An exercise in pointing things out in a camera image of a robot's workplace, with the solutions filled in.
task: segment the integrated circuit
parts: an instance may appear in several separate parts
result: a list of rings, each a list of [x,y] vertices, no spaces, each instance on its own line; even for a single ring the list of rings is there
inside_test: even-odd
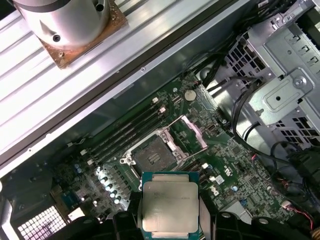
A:
[[[142,172],[162,171],[177,162],[172,152],[159,136],[155,136],[144,148],[136,150],[133,153],[133,159]]]
[[[252,178],[249,180],[249,182],[254,186],[254,185],[256,185],[259,181],[258,181],[258,179],[254,176],[254,177],[252,177]]]

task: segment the cable bundle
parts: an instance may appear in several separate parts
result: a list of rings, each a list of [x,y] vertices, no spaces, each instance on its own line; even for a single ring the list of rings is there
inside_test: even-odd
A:
[[[225,62],[226,56],[229,54],[232,47],[237,43],[238,36],[246,33],[253,25],[261,23],[278,13],[285,12],[293,2],[293,0],[269,0],[268,3],[263,6],[258,7],[258,5],[256,5],[250,12],[246,13],[239,21],[237,21],[237,23],[233,26],[232,34],[220,47],[219,54],[213,51],[208,52],[207,58],[192,69],[192,71],[197,74],[204,67],[214,61],[210,72],[207,74],[202,84],[205,87],[208,87],[208,85],[215,79],[220,66]]]

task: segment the white mesh grille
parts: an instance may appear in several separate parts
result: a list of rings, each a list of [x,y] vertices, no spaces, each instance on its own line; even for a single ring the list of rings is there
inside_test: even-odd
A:
[[[44,240],[66,226],[57,209],[52,206],[18,227],[25,240]]]

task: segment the motherboard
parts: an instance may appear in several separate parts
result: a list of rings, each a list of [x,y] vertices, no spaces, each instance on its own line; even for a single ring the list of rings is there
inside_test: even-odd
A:
[[[253,153],[230,134],[212,96],[193,75],[178,77],[136,104],[54,169],[64,202],[103,221],[141,191],[143,172],[198,172],[219,210],[285,221],[291,213]]]

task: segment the copper base plate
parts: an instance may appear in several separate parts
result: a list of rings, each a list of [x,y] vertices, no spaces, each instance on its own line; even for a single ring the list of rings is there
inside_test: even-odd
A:
[[[89,43],[87,46],[80,47],[74,50],[61,50],[55,47],[48,45],[47,43],[42,42],[43,47],[47,50],[55,64],[60,69],[65,69],[71,63],[73,63],[76,59],[83,56],[89,50],[96,47],[103,40],[114,34],[118,31],[124,24],[127,23],[127,19],[125,15],[120,11],[118,6],[114,3],[113,0],[109,1],[110,4],[110,19],[108,25],[105,27],[103,32],[98,36],[94,41]]]

